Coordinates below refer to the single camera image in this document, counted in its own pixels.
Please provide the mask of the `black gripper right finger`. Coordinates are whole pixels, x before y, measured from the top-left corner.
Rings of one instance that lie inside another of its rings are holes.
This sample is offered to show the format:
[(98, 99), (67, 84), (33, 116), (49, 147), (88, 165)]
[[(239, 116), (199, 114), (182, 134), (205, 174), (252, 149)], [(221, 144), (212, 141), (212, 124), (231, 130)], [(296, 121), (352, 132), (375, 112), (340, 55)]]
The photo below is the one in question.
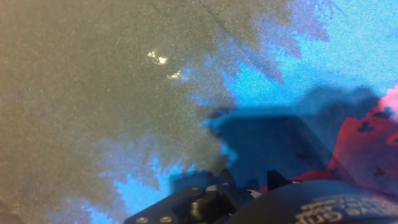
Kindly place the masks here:
[(267, 188), (268, 191), (272, 191), (278, 189), (280, 187), (290, 185), (290, 184), (299, 184), (300, 180), (288, 180), (284, 176), (282, 176), (276, 170), (267, 171)]

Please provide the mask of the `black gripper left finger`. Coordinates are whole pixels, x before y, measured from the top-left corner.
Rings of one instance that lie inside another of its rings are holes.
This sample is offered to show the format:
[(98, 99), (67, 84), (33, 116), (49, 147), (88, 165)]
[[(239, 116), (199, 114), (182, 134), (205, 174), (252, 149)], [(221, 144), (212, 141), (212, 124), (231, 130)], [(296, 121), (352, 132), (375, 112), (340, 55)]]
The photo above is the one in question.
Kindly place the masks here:
[(228, 170), (193, 172), (174, 180), (174, 193), (124, 224), (225, 224), (250, 201), (251, 191), (238, 187)]

